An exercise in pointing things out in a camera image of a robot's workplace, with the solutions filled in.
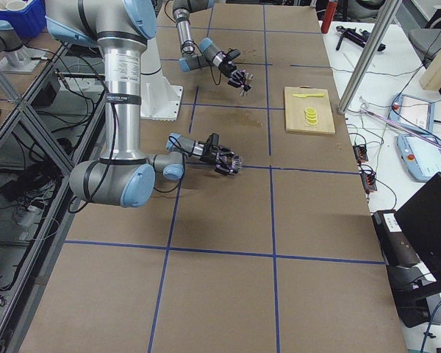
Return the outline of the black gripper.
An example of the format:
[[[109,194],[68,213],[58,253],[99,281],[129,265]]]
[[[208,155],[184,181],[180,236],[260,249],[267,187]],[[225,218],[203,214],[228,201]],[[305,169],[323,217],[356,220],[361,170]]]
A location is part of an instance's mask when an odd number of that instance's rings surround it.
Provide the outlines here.
[[[205,143],[199,160],[201,162],[215,165],[215,172],[222,175],[236,175],[240,171],[240,165],[221,163],[221,159],[238,159],[229,147]]]
[[[234,88],[241,90],[250,90],[249,82],[253,79],[253,74],[241,70],[237,70],[237,66],[232,61],[223,61],[220,64],[220,72],[227,77],[228,84]]]

